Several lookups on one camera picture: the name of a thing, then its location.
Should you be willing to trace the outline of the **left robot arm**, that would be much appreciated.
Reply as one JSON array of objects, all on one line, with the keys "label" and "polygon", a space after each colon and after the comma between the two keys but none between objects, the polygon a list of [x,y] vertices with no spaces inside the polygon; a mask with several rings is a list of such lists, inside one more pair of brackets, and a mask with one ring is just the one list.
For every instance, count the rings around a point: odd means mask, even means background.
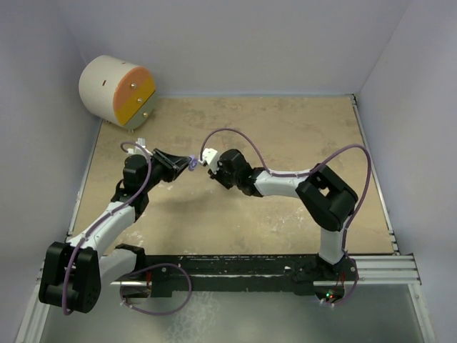
[{"label": "left robot arm", "polygon": [[61,307],[65,315],[90,312],[105,283],[151,274],[144,249],[120,245],[104,252],[133,225],[149,204],[148,192],[160,182],[172,182],[185,169],[194,169],[193,156],[175,156],[141,145],[129,150],[123,176],[109,205],[88,228],[67,242],[54,242],[46,251],[39,301]]}]

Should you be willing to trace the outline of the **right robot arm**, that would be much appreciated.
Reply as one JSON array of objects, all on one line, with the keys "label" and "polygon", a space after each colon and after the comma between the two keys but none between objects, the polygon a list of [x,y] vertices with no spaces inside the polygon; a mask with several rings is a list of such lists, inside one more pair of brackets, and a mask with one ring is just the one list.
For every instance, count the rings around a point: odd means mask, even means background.
[{"label": "right robot arm", "polygon": [[335,279],[343,271],[345,225],[353,216],[358,196],[331,168],[303,176],[286,171],[253,168],[237,149],[223,153],[205,148],[201,163],[209,176],[226,189],[238,188],[249,197],[281,196],[300,199],[311,218],[321,228],[318,273]]}]

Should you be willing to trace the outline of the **purple earbud charging case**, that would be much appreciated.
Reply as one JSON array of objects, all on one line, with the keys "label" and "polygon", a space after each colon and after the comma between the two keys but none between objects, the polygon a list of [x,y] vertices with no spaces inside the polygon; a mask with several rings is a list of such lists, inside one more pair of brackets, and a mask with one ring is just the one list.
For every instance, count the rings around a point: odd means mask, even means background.
[{"label": "purple earbud charging case", "polygon": [[190,172],[193,172],[196,170],[197,166],[199,165],[199,158],[195,155],[190,155],[189,159],[190,159],[190,162],[188,165],[188,170]]}]

